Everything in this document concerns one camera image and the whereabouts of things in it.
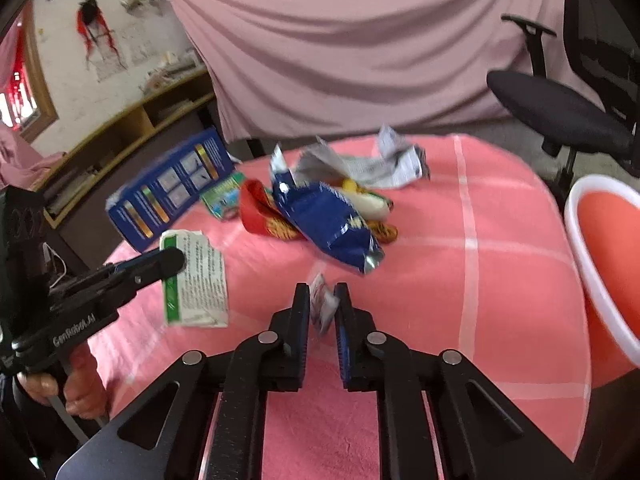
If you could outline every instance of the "silver screw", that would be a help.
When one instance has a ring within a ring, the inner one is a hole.
[[[278,334],[276,334],[273,330],[265,330],[264,332],[260,332],[258,334],[258,341],[265,345],[275,343],[277,340]]]
[[[442,353],[442,360],[448,365],[459,365],[462,362],[462,355],[456,350],[445,350]]]
[[[202,354],[197,350],[189,350],[182,354],[182,362],[186,365],[196,365],[202,361]]]
[[[382,332],[369,332],[367,334],[367,341],[372,345],[382,345],[386,342],[386,335]]]

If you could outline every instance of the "green and white packet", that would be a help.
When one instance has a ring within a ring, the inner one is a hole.
[[[223,328],[229,324],[225,263],[202,232],[169,230],[160,248],[184,253],[184,269],[162,282],[164,318],[169,325]]]

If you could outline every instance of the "pink cloth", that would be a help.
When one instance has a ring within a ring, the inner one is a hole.
[[[225,329],[167,327],[154,284],[90,341],[119,412],[190,349],[232,350],[290,305],[296,282],[318,272],[348,283],[354,305],[411,348],[461,349],[570,457],[580,443],[590,394],[582,286],[557,207],[515,156],[468,136],[414,137],[433,179],[385,192],[399,229],[379,269],[360,276],[309,242],[251,235],[197,204],[177,228],[201,230],[222,251],[230,305]],[[336,142],[369,155],[372,137]],[[287,153],[293,162],[295,153]],[[243,164],[268,181],[266,159]],[[111,260],[135,256],[123,243]],[[308,346],[296,394],[270,394],[262,477],[378,478],[375,394],[348,394],[338,376],[333,330]]]
[[[530,71],[504,12],[562,38],[564,0],[170,0],[212,75],[226,140],[332,136],[504,116],[492,68]],[[546,65],[595,102],[561,39]]]
[[[0,92],[4,91],[13,75],[19,21],[20,18],[15,20],[0,43]],[[43,158],[26,140],[0,121],[0,189],[9,184],[28,188],[62,155],[54,153]]]

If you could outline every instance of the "office chair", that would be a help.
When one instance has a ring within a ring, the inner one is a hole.
[[[488,87],[518,120],[542,134],[542,149],[557,157],[569,147],[566,164],[546,182],[562,210],[578,152],[606,153],[634,177],[640,176],[640,48],[609,0],[564,0],[564,48],[571,69],[599,95],[602,111],[573,89],[546,78],[544,25],[504,14],[524,32],[533,75],[493,70]]]

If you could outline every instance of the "window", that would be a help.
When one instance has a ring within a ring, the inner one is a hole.
[[[32,142],[58,118],[58,114],[40,66],[31,2],[25,5],[18,27],[14,79],[0,92],[0,112],[8,127]]]

